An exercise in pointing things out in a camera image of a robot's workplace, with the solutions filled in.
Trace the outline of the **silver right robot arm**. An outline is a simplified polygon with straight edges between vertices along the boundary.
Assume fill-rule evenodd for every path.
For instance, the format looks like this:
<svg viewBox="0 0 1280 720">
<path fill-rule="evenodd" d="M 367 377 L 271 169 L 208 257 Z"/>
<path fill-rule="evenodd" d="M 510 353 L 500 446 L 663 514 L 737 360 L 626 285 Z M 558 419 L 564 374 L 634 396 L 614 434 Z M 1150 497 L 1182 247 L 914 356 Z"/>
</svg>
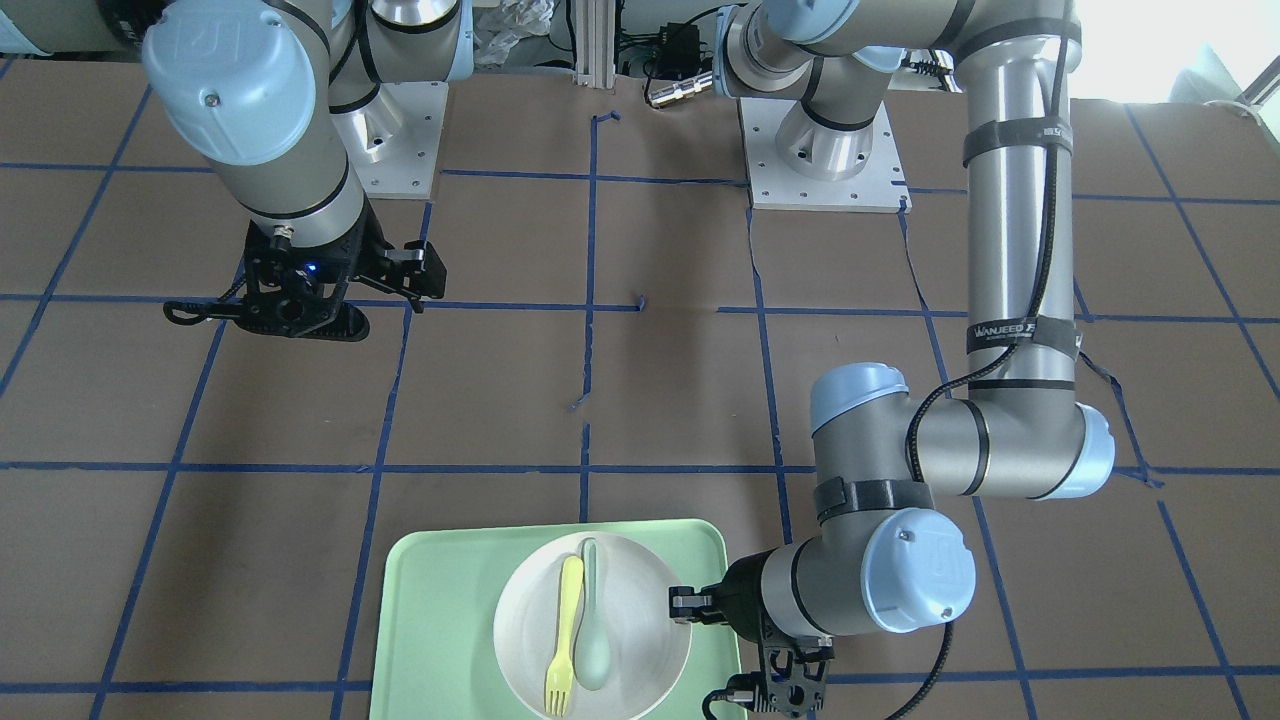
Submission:
<svg viewBox="0 0 1280 720">
<path fill-rule="evenodd" d="M 474 70 L 467 1 L 178 1 L 142 46 L 179 136 L 250 213 L 243 273 L 180 324 L 355 333 L 351 283 L 420 311 L 445 292 L 434 247 L 388 242 L 372 199 L 425 199 L 453 81 Z"/>
</svg>

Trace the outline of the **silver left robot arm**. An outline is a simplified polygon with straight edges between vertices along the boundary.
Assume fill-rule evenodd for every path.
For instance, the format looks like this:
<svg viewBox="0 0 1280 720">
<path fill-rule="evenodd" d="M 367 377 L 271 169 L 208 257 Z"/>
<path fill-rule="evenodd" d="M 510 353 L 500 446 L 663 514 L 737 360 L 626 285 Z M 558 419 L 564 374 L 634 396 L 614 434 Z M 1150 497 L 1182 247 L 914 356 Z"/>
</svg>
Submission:
<svg viewBox="0 0 1280 720">
<path fill-rule="evenodd" d="M 966 95 L 969 373 L 914 398 L 882 363 L 812 388 L 815 537 L 675 587 L 676 623 L 760 642 L 910 633 L 960 618 L 977 561 L 936 496 L 1078 498 L 1114 469 L 1105 416 L 1076 401 L 1070 1 L 753 1 L 717 13 L 716 87 L 795 97 L 822 138 L 870 127 L 906 50 L 948 53 Z"/>
</svg>

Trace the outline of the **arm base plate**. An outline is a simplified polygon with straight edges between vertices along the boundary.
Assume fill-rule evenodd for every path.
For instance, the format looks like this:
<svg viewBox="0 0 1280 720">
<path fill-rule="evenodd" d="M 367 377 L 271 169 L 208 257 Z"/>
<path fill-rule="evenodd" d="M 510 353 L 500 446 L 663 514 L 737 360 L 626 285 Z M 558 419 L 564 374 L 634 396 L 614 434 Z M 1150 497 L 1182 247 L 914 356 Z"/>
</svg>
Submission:
<svg viewBox="0 0 1280 720">
<path fill-rule="evenodd" d="M 381 85 L 364 108 L 333 117 L 369 197 L 431 197 L 449 90 L 444 82 Z"/>
<path fill-rule="evenodd" d="M 739 101 L 755 209 L 906 213 L 913 209 L 887 109 L 860 129 L 817 124 L 800 102 Z"/>
</svg>

